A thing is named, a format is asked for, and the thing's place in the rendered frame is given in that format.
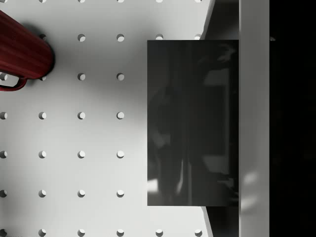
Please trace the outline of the red mug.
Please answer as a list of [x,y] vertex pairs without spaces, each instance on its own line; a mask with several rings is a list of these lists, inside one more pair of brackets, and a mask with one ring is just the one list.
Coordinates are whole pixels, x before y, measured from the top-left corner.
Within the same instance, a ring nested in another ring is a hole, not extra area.
[[0,91],[17,91],[27,80],[49,74],[55,64],[51,46],[0,10],[0,72],[18,77],[14,86]]

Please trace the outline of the grey cube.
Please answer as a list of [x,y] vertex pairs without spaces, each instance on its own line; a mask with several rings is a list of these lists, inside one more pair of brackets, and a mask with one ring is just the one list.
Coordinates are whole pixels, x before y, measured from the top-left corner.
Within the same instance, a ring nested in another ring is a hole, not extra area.
[[235,207],[237,40],[147,43],[149,206]]

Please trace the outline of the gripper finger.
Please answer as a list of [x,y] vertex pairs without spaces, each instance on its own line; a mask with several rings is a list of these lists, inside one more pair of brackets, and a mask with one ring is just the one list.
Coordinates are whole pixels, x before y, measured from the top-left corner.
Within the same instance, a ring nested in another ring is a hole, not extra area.
[[210,0],[201,40],[239,39],[239,0]]
[[202,206],[208,237],[239,237],[236,206]]

